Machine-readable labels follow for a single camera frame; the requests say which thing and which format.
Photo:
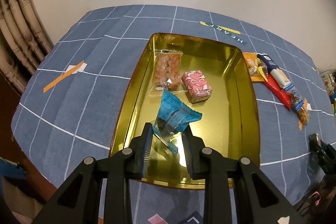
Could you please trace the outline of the blue snack packet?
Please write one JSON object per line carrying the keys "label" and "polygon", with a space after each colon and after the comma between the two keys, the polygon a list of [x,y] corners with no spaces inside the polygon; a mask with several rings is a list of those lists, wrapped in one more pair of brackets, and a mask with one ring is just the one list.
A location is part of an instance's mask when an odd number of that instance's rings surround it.
{"label": "blue snack packet", "polygon": [[202,113],[191,109],[165,89],[157,117],[152,123],[153,133],[173,155],[176,155],[178,147],[173,142],[175,136],[184,132],[191,122],[197,122],[201,118]]}

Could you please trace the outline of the orange sunflower seed packet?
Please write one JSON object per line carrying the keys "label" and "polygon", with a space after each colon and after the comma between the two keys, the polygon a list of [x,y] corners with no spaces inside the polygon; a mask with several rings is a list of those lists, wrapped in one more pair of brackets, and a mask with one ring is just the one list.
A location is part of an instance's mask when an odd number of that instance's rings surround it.
{"label": "orange sunflower seed packet", "polygon": [[266,82],[267,68],[256,53],[243,52],[243,57],[248,68],[249,76],[252,82]]}

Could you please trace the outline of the clear bag of nut balls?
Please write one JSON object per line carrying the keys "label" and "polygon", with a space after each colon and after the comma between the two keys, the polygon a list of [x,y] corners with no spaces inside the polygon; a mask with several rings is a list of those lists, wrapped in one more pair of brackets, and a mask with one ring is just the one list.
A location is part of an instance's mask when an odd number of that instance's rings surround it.
{"label": "clear bag of nut balls", "polygon": [[295,90],[290,93],[290,106],[298,118],[298,128],[301,131],[303,126],[309,122],[309,112],[307,110],[307,99],[302,98]]}

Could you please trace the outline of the red snack packet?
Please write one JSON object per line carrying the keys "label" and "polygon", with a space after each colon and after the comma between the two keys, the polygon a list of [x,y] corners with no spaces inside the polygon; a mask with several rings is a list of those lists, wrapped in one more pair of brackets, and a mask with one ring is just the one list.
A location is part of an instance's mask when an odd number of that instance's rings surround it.
{"label": "red snack packet", "polygon": [[263,84],[281,101],[281,103],[288,109],[291,110],[290,95],[280,88],[279,84],[273,78],[272,75],[267,75],[267,80]]}

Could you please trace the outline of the small blue clear packet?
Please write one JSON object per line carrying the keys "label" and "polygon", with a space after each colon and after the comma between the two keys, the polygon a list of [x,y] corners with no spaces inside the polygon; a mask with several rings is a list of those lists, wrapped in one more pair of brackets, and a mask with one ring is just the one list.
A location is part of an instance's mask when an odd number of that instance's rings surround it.
{"label": "small blue clear packet", "polygon": [[294,84],[290,84],[284,88],[284,91],[289,96],[290,107],[293,111],[298,112],[303,106],[303,99]]}

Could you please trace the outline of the navy white biscuit packet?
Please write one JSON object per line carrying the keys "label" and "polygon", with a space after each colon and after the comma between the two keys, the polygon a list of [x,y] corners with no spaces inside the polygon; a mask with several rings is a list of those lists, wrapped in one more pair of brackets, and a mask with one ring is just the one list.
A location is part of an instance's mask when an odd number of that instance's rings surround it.
{"label": "navy white biscuit packet", "polygon": [[268,73],[275,79],[280,88],[287,89],[289,86],[291,86],[292,82],[267,54],[258,53],[257,58],[266,65]]}

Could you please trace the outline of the pink white wrapped snack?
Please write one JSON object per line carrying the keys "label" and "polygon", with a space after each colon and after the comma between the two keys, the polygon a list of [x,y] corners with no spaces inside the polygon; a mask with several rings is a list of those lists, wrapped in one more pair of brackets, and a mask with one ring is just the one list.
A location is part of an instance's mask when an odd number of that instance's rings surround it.
{"label": "pink white wrapped snack", "polygon": [[182,76],[182,82],[187,90],[187,98],[190,103],[202,102],[210,98],[210,87],[202,71],[188,71]]}

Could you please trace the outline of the gold red toffee tin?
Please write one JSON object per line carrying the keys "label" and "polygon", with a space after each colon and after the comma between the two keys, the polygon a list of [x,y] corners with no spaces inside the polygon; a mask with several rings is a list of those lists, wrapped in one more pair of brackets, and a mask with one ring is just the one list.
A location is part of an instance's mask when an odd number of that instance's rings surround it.
{"label": "gold red toffee tin", "polygon": [[205,38],[155,33],[135,67],[123,98],[110,153],[126,148],[155,120],[162,93],[153,89],[153,75],[160,50],[182,53],[179,71],[200,70],[213,92],[190,107],[202,114],[190,124],[193,135],[207,147],[230,159],[248,157],[260,162],[260,126],[256,96],[239,48]]}

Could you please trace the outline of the orange tape strip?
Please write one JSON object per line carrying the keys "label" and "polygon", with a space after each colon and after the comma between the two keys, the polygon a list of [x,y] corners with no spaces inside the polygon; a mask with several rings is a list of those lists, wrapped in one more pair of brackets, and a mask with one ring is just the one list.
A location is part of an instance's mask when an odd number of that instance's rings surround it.
{"label": "orange tape strip", "polygon": [[73,73],[77,72],[81,68],[81,66],[83,64],[84,64],[84,61],[81,61],[77,65],[73,66],[71,69],[69,69],[66,72],[64,72],[62,75],[60,75],[59,77],[57,77],[56,79],[54,79],[52,82],[50,82],[48,85],[46,85],[43,88],[43,92],[46,93],[47,91],[49,91],[50,89],[52,89],[54,86],[56,86],[60,81],[64,80],[68,76],[70,76]]}

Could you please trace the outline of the clear packet of brown candies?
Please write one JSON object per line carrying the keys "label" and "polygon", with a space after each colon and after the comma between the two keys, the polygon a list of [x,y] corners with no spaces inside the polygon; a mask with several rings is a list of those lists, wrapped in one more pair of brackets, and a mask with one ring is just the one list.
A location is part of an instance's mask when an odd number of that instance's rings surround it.
{"label": "clear packet of brown candies", "polygon": [[181,86],[180,65],[183,52],[176,50],[156,50],[151,93],[164,90],[177,92]]}

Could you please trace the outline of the beige patterned curtain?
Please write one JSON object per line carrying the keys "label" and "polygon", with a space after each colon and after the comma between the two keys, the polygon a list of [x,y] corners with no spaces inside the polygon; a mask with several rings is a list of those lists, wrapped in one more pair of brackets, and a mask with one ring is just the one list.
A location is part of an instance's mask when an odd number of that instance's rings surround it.
{"label": "beige patterned curtain", "polygon": [[31,0],[1,0],[1,74],[18,93],[52,48]]}

